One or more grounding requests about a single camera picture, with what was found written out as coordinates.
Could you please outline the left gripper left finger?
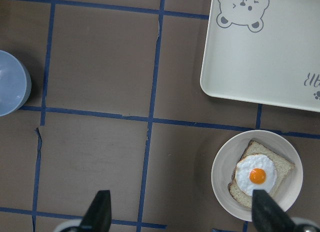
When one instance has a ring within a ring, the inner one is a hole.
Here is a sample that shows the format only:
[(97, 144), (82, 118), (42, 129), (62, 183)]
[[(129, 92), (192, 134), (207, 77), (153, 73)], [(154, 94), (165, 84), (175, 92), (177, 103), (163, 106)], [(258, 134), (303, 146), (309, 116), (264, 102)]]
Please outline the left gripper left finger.
[(100, 190), (79, 224), (80, 231), (109, 231), (111, 223), (111, 193)]

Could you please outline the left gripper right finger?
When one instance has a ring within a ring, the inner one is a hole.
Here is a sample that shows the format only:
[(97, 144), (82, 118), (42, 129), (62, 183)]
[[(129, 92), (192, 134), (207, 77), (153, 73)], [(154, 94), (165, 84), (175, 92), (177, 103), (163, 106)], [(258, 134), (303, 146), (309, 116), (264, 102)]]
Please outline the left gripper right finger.
[(294, 231), (295, 223), (265, 190), (253, 190), (251, 208), (257, 231)]

